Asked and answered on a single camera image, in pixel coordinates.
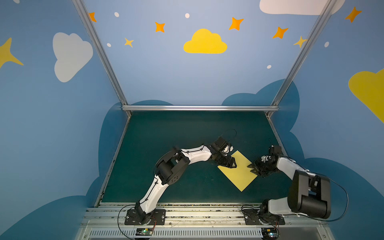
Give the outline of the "yellow square paper sheet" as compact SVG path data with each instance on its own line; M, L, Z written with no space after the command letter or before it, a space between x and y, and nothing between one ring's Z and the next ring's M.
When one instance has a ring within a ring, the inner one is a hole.
M251 172L251 168L248 168L251 162L242 153L236 151L232 157L235 158L236 168L218 166L218 169L242 192L257 175Z

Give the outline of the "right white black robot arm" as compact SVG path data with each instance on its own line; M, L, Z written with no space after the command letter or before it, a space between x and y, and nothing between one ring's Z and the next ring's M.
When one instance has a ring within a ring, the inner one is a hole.
M287 197L263 201L259 210L263 218L304 215L326 220L330 217L331 183L328 177L311 173L296 161L279 156L262 156L247 167L259 177L282 172L292 180Z

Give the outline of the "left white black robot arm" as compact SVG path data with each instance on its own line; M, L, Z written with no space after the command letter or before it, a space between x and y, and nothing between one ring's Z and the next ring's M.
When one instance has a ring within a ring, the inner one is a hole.
M163 155L155 165L154 179L144 197L135 204L137 222L141 225L150 222L157 203L165 190L180 180L189 165L215 161L219 166L236 168L236 160L230 155L234 147L228 143L201 145L192 149L173 149Z

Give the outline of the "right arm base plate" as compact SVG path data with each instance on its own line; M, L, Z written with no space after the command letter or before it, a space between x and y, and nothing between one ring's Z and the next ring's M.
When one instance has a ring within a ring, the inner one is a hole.
M244 215L246 225L285 225L283 217L270 213L261 213L259 209L245 208L241 212Z

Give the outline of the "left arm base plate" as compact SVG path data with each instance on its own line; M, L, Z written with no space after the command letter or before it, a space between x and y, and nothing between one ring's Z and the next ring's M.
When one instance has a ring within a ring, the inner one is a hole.
M149 214L140 214L136 210L128 210L124 225L138 226L138 225L164 225L166 217L166 210L155 209Z

